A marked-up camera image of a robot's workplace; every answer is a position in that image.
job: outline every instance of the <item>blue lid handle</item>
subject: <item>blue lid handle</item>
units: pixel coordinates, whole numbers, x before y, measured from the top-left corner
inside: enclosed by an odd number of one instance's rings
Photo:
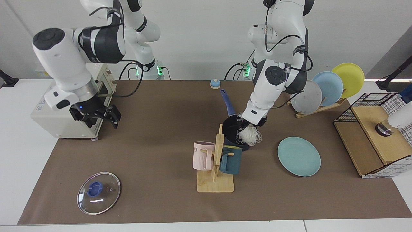
[[[96,181],[89,185],[89,190],[87,191],[87,195],[90,197],[96,197],[100,195],[102,191],[103,191],[103,184],[99,181]]]

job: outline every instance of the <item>plate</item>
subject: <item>plate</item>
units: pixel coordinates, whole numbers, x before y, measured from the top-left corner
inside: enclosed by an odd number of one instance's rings
[[[311,176],[321,168],[321,157],[316,148],[299,137],[288,137],[278,147],[281,164],[291,173],[298,176]]]
[[[322,102],[322,91],[318,84],[308,80],[304,92],[294,97],[291,102],[296,112],[301,114],[311,114],[315,112]]]
[[[342,79],[343,87],[346,89],[342,94],[342,98],[352,97],[357,94],[365,82],[365,74],[362,69],[353,63],[340,64],[332,72]]]
[[[321,106],[327,107],[339,101],[343,92],[343,82],[336,73],[329,71],[321,72],[313,77],[312,81],[321,88],[322,99],[326,97]]]

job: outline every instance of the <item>blue pot handle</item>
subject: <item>blue pot handle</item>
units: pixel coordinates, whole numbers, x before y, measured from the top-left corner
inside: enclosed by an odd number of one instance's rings
[[[235,115],[236,112],[234,111],[233,105],[232,105],[232,103],[231,103],[231,101],[230,101],[229,96],[228,96],[227,93],[226,93],[226,90],[224,90],[224,89],[223,89],[223,90],[220,90],[220,93],[222,94],[223,100],[225,101],[225,104],[226,104],[227,115],[228,115],[228,116]]]

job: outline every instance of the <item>white wall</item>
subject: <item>white wall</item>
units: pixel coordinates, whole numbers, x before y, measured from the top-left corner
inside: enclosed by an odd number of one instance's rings
[[[5,1],[0,0],[2,9]],[[35,68],[30,36],[48,27],[105,23],[89,17],[78,0],[7,1],[22,23],[8,16],[10,9],[0,14],[0,52],[7,54],[0,57],[0,66],[20,77],[29,77]],[[309,77],[343,62],[368,73],[412,25],[410,9],[412,1],[404,0],[316,0],[304,18],[315,62]],[[144,0],[142,11],[162,30],[151,45],[174,79],[223,78],[232,64],[246,61],[253,50],[248,29],[264,23],[266,12],[262,0]],[[276,60],[289,61],[291,49],[280,46]],[[126,57],[133,58],[129,49]],[[122,66],[111,69],[118,75]]]

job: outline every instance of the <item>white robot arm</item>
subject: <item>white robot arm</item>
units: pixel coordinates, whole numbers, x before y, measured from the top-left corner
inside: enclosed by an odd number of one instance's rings
[[[296,94],[306,85],[308,31],[303,16],[308,14],[314,0],[265,0],[268,7],[268,27],[255,25],[249,31],[249,38],[255,45],[252,60],[256,68],[253,83],[255,89],[250,96],[242,117],[253,125],[262,126],[261,121],[284,91]],[[272,49],[266,43],[281,44],[284,40],[292,45],[292,64],[268,59]]]
[[[33,37],[38,59],[56,81],[56,87],[45,99],[53,110],[72,106],[70,111],[76,111],[72,115],[82,116],[77,120],[85,122],[100,117],[110,120],[116,128],[121,114],[116,106],[105,107],[98,98],[97,85],[86,63],[116,64],[125,56],[125,38],[139,40],[136,43],[156,41],[160,30],[140,12],[141,0],[81,0],[81,3],[89,15],[107,19],[108,25],[75,30],[49,28]],[[133,34],[125,33],[125,24]],[[151,49],[135,51],[135,54],[144,71],[149,72],[157,63]]]

